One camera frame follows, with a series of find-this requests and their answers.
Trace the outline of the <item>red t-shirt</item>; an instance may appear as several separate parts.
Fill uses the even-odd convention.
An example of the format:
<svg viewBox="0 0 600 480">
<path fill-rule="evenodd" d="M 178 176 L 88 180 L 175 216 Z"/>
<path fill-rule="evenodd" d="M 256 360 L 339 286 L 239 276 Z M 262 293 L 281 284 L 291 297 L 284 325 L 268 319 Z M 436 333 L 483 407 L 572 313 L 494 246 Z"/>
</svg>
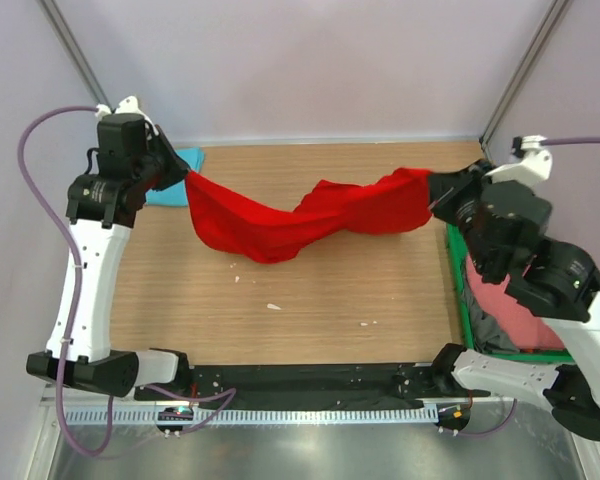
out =
<svg viewBox="0 0 600 480">
<path fill-rule="evenodd" d="M 340 231 L 389 235 L 422 227 L 431 218 L 430 175 L 399 168 L 368 185 L 321 180 L 291 211 L 261 204 L 198 173 L 187 175 L 185 190 L 194 230 L 206 246 L 275 264 Z"/>
</svg>

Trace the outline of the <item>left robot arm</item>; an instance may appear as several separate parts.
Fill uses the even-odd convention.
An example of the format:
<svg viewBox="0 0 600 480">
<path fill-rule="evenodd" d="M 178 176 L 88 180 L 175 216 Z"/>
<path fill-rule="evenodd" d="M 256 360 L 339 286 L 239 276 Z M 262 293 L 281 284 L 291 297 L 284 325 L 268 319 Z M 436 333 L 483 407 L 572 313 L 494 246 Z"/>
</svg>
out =
<svg viewBox="0 0 600 480">
<path fill-rule="evenodd" d="M 29 354 L 26 371 L 114 397 L 157 384 L 179 400 L 192 387 L 191 374 L 181 368 L 185 354 L 113 349 L 110 315 L 120 262 L 147 192 L 182 182 L 190 168 L 138 107 L 99 106 L 96 116 L 98 144 L 68 188 L 66 217 L 52 218 L 69 245 L 59 311 L 45 349 Z"/>
</svg>

